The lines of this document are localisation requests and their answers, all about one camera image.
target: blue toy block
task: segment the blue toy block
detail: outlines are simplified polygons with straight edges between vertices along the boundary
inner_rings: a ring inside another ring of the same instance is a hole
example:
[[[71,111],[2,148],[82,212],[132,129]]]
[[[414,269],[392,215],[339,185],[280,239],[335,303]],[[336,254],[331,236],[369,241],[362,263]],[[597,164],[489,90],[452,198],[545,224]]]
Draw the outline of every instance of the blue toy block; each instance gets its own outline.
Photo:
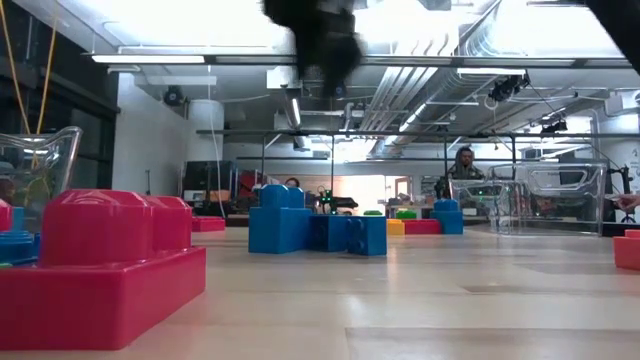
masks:
[[[337,252],[347,250],[346,215],[311,215],[311,231],[307,249],[315,251]]]
[[[302,190],[267,185],[260,195],[261,207],[249,210],[249,252],[284,254],[305,249],[311,209],[304,208]]]
[[[441,199],[433,204],[434,211],[458,211],[458,202],[455,200]]]
[[[464,232],[462,211],[432,211],[431,218],[440,222],[443,234],[461,235]]]
[[[24,208],[14,207],[12,210],[13,219],[11,222],[11,231],[24,230]]]
[[[40,237],[37,241],[27,231],[0,232],[0,264],[24,265],[38,259]]]
[[[364,256],[387,255],[387,219],[384,216],[350,216],[347,251]]]

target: gray floor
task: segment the gray floor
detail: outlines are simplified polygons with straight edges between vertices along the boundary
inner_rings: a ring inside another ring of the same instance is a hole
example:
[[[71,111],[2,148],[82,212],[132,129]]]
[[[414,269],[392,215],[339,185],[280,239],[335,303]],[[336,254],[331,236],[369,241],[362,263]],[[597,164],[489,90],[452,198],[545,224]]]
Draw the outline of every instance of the gray floor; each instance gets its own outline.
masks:
[[[114,353],[0,359],[640,359],[640,273],[611,240],[392,237],[386,258],[250,255],[199,235],[206,294]]]

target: yellow toy block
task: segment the yellow toy block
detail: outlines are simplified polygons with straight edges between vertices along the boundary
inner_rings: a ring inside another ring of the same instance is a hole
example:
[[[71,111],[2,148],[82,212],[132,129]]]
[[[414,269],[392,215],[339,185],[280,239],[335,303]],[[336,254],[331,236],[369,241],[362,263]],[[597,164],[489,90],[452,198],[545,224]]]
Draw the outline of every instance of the yellow toy block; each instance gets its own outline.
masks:
[[[402,220],[387,220],[387,235],[404,235],[404,223]]]

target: person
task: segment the person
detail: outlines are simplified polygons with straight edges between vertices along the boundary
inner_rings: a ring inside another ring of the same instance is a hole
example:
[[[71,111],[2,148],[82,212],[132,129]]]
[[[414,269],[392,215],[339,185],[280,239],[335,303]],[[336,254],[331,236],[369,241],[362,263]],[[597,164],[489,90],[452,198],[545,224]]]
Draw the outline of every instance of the person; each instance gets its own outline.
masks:
[[[484,174],[473,165],[473,151],[463,146],[456,153],[456,161],[447,171],[447,176],[454,180],[482,180]]]
[[[640,206],[640,195],[636,194],[620,194],[617,201],[620,210],[632,213],[634,209]]]
[[[300,187],[300,180],[296,178],[288,178],[287,181],[284,182],[284,186],[286,187]]]

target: glass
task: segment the glass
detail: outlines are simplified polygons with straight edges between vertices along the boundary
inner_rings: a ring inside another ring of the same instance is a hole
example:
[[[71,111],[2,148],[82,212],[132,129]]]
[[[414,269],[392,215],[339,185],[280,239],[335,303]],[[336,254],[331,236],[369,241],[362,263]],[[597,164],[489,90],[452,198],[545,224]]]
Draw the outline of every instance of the glass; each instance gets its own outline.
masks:
[[[498,234],[598,235],[605,171],[604,164],[519,163],[490,168],[484,181],[450,185],[463,208],[466,201],[482,199]]]
[[[82,130],[50,135],[0,134],[0,198],[23,207],[25,230],[40,232],[46,204],[66,190]]]

